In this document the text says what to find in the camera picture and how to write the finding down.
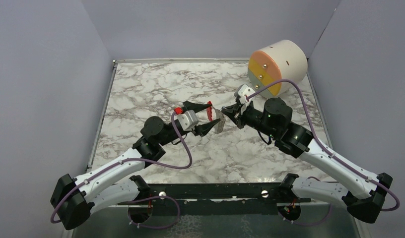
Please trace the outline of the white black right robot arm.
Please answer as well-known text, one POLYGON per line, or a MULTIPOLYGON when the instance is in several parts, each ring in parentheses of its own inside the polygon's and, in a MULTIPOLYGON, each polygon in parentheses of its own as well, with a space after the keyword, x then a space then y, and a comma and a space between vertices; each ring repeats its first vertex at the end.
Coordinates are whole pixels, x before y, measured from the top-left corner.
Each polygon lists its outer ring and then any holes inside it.
POLYGON ((247 125, 268 135, 281 152, 299 158, 335 179, 335 182, 322 182, 287 174, 278 189, 283 201, 315 199, 344 207, 363 222, 376 222, 393 181, 390 175, 367 172, 345 158, 338 159, 338 153, 320 140, 316 141, 311 131, 292 122, 293 110, 280 98, 268 99, 263 111, 255 109, 250 102, 223 107, 221 112, 239 129, 247 125))

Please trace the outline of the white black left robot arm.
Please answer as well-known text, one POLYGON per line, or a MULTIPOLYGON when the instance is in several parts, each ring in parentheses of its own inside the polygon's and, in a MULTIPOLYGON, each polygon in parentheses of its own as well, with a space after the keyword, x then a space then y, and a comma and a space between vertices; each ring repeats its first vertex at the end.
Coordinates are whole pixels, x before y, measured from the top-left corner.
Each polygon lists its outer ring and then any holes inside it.
POLYGON ((223 116, 216 113, 215 119, 199 124, 197 113, 211 109, 211 104, 185 101, 182 107, 173 110, 169 123, 157 116, 149 117, 140 131, 141 137, 122 155, 96 170, 74 178, 70 174, 60 177, 50 199, 54 208, 51 223, 62 223, 66 230, 72 230, 93 213, 108 206, 125 201, 138 204, 145 202, 148 199, 148 186, 140 176, 123 183, 119 181, 151 165, 176 170, 188 169, 193 159, 184 141, 187 134, 204 137, 224 120, 223 116), (163 146, 175 140, 182 143, 188 154, 189 162, 184 166, 159 161, 165 154, 163 146))

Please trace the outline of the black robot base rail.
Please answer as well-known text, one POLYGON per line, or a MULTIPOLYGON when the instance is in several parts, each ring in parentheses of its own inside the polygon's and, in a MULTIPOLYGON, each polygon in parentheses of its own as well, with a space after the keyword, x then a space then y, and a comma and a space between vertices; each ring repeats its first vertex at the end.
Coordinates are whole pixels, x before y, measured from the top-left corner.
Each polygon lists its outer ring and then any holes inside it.
POLYGON ((150 184, 150 201, 124 202, 145 216, 276 215, 278 206, 310 202, 280 189, 278 182, 150 184))

